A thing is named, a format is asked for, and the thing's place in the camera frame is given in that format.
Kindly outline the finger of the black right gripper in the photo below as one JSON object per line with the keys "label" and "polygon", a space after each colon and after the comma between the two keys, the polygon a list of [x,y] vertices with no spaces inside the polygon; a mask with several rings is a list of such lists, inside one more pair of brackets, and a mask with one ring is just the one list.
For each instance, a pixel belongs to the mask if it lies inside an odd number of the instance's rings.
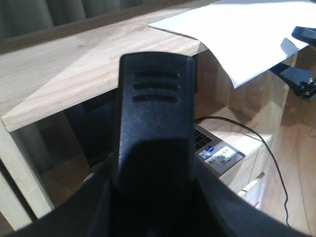
{"label": "finger of the black right gripper", "polygon": [[310,45],[316,44],[316,29],[296,26],[291,34],[295,39]]}
{"label": "finger of the black right gripper", "polygon": [[282,79],[297,97],[311,102],[316,98],[316,78],[312,70],[291,67],[278,63],[270,71]]}

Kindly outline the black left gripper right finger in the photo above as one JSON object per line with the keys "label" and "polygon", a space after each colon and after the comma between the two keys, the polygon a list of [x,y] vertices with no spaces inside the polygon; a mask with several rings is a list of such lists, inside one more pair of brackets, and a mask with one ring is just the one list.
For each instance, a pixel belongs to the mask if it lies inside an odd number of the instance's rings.
{"label": "black left gripper right finger", "polygon": [[217,230],[226,237],[305,237],[306,234],[292,229],[251,206],[232,192],[195,158],[197,182],[206,199],[210,214],[215,218]]}

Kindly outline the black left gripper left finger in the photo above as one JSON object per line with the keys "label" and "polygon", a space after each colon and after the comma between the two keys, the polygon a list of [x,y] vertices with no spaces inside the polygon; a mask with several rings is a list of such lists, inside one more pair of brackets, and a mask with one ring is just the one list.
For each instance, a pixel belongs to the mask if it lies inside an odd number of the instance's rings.
{"label": "black left gripper left finger", "polygon": [[11,237],[108,237],[109,187],[115,158],[110,154],[78,191],[53,211]]}

